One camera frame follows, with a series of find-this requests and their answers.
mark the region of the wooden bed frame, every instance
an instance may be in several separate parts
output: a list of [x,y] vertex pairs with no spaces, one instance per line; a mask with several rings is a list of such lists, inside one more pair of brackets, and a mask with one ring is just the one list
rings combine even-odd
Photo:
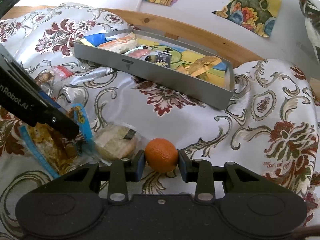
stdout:
[[[3,18],[13,19],[25,15],[34,10],[41,10],[45,8],[54,8],[55,6],[17,6],[13,7]],[[172,19],[156,16],[152,14],[146,14],[141,12],[125,11],[118,9],[104,9],[111,13],[120,16],[129,24],[145,26],[152,29],[160,30],[165,32],[165,36],[178,39],[178,37],[185,38],[189,41],[194,41],[198,44],[204,45],[208,48],[217,51],[218,55],[229,60],[233,67],[254,61],[261,60],[262,58],[253,52],[243,48],[236,43],[222,38],[216,34],[210,33],[203,29],[178,22]]]

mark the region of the orange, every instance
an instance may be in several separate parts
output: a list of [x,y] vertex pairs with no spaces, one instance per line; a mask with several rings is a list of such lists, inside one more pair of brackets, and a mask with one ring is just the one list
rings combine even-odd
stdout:
[[144,154],[149,166],[160,173],[173,171],[178,164],[178,151],[166,139],[155,138],[151,140],[147,144]]

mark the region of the floral tablecloth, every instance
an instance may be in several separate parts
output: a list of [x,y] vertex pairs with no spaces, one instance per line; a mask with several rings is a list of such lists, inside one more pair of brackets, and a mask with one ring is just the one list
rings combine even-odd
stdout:
[[[235,69],[236,89],[228,108],[218,111],[73,56],[76,38],[127,27],[107,11],[66,3],[1,23],[0,40],[59,104],[83,104],[93,133],[107,122],[127,123],[144,137],[141,147],[150,139],[166,138],[190,158],[217,166],[237,162],[299,194],[308,205],[305,224],[319,223],[318,101],[304,74],[281,60],[245,63]],[[67,78],[56,82],[48,74],[52,69],[64,70]],[[14,215],[17,200],[52,179],[25,147],[20,125],[0,108],[0,239],[21,237]],[[216,186],[222,197],[221,183]],[[130,194],[194,193],[195,187],[182,181],[179,169],[159,174],[149,167],[140,183],[128,183]],[[107,189],[103,183],[101,197]]]

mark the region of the metal pin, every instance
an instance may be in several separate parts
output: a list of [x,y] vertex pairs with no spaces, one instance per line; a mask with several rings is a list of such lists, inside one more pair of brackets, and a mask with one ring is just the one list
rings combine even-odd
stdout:
[[213,195],[210,193],[200,193],[198,199],[201,201],[210,201],[213,199]]
[[125,199],[125,194],[122,193],[113,193],[109,197],[113,201],[123,201]]

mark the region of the cardboard box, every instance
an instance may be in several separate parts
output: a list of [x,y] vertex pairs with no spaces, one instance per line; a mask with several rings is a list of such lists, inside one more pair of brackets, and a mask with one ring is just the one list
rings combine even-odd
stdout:
[[[173,40],[158,34],[144,31],[114,31],[111,33],[106,33],[106,37],[111,37],[125,32],[134,32],[138,35],[148,36],[150,38],[158,39],[164,42],[169,42],[171,44],[184,47],[186,49],[198,52],[206,56],[216,56],[211,49],[204,49],[204,46],[202,45],[195,47],[185,42]],[[129,57],[124,54],[119,54],[96,47],[86,46],[79,41],[75,42],[74,50],[75,57],[77,58],[86,59],[92,62],[106,65],[111,68],[138,76],[140,78],[150,80],[154,83],[163,85],[185,95],[196,98],[217,109],[224,110],[227,108],[228,102],[234,91],[235,85],[232,64],[221,57],[220,58],[222,59],[222,61],[227,64],[227,70],[229,72],[230,78],[225,77],[225,80],[229,81],[229,89],[216,86],[199,78],[192,77],[173,69],[156,65],[138,58]]]

